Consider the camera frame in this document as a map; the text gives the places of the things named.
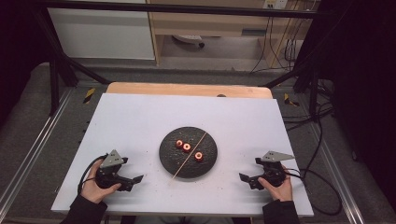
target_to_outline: desk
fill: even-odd
[[[209,97],[218,94],[234,98]],[[256,98],[240,98],[250,95]],[[262,216],[262,206],[272,201],[271,196],[265,190],[251,190],[239,173],[262,174],[254,158],[268,150],[293,154],[276,100],[271,98],[267,89],[242,86],[111,84],[51,209],[66,213],[86,166],[115,148],[129,158],[119,174],[144,178],[131,192],[106,198],[109,214]],[[169,132],[184,126],[207,131],[216,141],[218,159],[201,177],[170,181],[172,176],[159,160],[159,145]],[[295,160],[283,164],[298,169]],[[291,181],[297,213],[313,216],[304,185],[294,177]]]
[[[147,0],[149,4],[170,5],[193,5],[210,7],[247,7],[263,8],[263,0]],[[319,3],[314,1],[289,0],[285,9],[304,10],[305,8],[316,9]],[[157,64],[161,63],[163,37],[165,35],[202,35],[202,36],[254,36],[258,37],[263,48],[263,36],[243,35],[244,29],[260,30],[265,32],[268,18],[249,16],[225,16],[225,15],[202,15],[202,14],[177,14],[177,13],[149,13],[151,38],[153,40],[154,54]],[[310,27],[311,20],[274,18],[271,34],[271,44],[275,54],[269,48],[269,35],[265,37],[266,48],[264,58],[270,67],[278,67],[276,57],[280,54],[288,39],[304,40]]]

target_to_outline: white cabinet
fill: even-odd
[[[147,12],[49,8],[49,14],[69,57],[155,60]]]

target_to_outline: black round plate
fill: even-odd
[[[205,134],[204,130],[194,127],[182,127],[173,130],[165,136],[160,146],[160,161],[163,167],[174,175],[183,162],[189,157],[190,152],[183,152],[182,149],[176,148],[176,141],[182,140],[183,143],[191,145],[191,151],[198,144],[202,136]],[[195,153],[202,152],[203,160],[196,161]],[[206,174],[215,164],[218,157],[218,148],[215,140],[209,133],[206,133],[198,147],[192,152],[189,159],[178,172],[177,177],[181,178],[195,178]]]

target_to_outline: sleeve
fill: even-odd
[[[268,203],[262,208],[265,224],[298,224],[300,220],[293,201],[280,200]]]
[[[105,203],[92,203],[78,195],[70,205],[70,211],[61,224],[99,224],[106,209]]]

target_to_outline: human hand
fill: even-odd
[[[108,189],[101,189],[97,186],[95,176],[100,164],[102,164],[102,161],[103,160],[99,160],[93,164],[81,191],[81,196],[93,203],[101,202],[107,195],[114,193],[121,187],[121,184],[115,184]]]
[[[289,173],[284,165],[282,165],[282,167],[286,173]],[[291,187],[290,175],[286,175],[285,181],[283,181],[283,184],[279,187],[274,187],[262,177],[259,177],[259,182],[260,184],[262,184],[263,187],[270,191],[271,196],[274,200],[280,200],[281,202],[293,200],[293,191]]]

